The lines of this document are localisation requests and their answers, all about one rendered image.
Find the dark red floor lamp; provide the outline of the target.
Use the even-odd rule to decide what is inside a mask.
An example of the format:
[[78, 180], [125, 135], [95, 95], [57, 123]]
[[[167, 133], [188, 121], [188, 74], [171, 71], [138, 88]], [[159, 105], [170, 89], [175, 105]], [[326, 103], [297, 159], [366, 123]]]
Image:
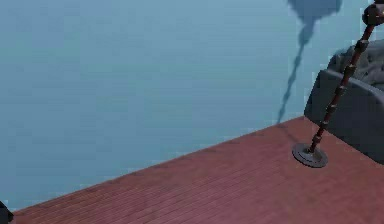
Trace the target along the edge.
[[326, 153], [319, 149], [317, 145], [322, 140], [322, 135], [337, 108], [339, 100], [346, 91], [349, 78], [354, 74], [357, 62], [361, 54], [369, 45], [369, 38], [374, 28], [384, 23], [384, 0], [374, 0], [374, 2], [364, 10], [362, 19], [366, 24], [366, 28], [361, 38], [355, 44], [351, 61], [343, 70], [342, 79], [334, 90], [332, 100], [326, 107], [324, 118], [319, 125], [319, 129], [312, 138], [311, 145], [300, 143], [293, 147], [292, 154], [294, 158], [308, 167], [322, 168], [325, 167], [328, 163], [328, 157]]

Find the grey sofa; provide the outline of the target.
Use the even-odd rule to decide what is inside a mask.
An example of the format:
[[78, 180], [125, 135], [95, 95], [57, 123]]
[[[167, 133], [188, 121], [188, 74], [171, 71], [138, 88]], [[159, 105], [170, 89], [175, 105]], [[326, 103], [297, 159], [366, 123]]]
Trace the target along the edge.
[[[354, 48], [337, 52], [316, 77], [304, 115], [320, 124]], [[369, 43], [346, 85], [327, 131], [384, 165], [384, 40]]]

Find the black object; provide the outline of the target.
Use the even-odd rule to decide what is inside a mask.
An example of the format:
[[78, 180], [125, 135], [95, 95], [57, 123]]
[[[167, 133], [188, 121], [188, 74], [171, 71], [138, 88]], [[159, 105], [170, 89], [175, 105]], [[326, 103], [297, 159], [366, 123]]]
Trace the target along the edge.
[[0, 201], [0, 224], [9, 224], [13, 218], [13, 213]]

